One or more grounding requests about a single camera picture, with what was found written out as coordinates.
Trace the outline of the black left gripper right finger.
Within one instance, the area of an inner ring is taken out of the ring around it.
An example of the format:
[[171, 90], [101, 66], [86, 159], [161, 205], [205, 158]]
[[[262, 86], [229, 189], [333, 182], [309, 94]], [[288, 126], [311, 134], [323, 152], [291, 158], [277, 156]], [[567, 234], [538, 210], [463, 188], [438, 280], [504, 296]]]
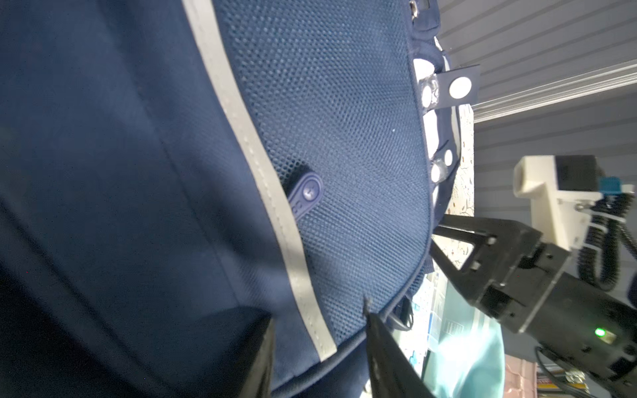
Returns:
[[433, 398], [383, 320], [371, 311], [367, 298], [363, 300], [363, 315], [366, 318], [366, 351], [372, 396]]

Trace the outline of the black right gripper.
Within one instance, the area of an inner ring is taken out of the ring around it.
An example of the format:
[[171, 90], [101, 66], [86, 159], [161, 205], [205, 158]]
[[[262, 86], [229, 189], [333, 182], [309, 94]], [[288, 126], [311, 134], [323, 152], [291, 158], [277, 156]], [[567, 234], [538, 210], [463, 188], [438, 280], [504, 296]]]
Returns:
[[600, 383], [636, 381], [636, 310], [564, 272], [569, 253], [532, 227], [445, 215], [431, 257], [468, 303]]

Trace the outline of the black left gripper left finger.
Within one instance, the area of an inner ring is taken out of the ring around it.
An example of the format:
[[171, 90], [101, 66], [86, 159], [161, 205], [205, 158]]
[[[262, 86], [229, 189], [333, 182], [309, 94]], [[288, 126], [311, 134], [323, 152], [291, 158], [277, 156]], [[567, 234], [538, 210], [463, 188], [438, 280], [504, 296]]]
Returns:
[[260, 320], [241, 346], [234, 368], [224, 380], [221, 397], [271, 397], [275, 362], [275, 321]]

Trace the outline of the light blue umbrella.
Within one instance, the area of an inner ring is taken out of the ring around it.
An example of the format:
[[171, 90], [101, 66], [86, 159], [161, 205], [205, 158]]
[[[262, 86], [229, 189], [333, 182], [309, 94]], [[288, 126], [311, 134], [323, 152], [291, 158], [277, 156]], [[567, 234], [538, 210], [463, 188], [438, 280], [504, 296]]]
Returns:
[[492, 398], [504, 395], [504, 380], [500, 324], [448, 285], [441, 332], [424, 367], [424, 384], [436, 397]]

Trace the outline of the navy blue student backpack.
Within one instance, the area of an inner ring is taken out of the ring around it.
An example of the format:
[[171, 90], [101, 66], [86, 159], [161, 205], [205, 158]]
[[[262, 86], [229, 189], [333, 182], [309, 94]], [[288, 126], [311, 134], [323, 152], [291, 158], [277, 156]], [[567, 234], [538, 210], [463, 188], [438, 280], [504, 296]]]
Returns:
[[433, 266], [456, 108], [436, 1], [4, 1], [1, 394], [359, 397], [363, 300]]

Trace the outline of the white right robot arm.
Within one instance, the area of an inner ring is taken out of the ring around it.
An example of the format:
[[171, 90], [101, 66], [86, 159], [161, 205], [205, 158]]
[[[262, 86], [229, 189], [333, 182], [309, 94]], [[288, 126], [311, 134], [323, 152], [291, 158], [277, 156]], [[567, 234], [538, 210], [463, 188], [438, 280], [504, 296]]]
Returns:
[[583, 371], [614, 396], [633, 397], [636, 306], [610, 294], [620, 276], [620, 247], [636, 248], [625, 229], [632, 201], [620, 194], [592, 207], [577, 275], [565, 272], [568, 250], [511, 220], [447, 215], [436, 235], [473, 249], [461, 266], [437, 245], [431, 256], [470, 305], [531, 336], [550, 359]]

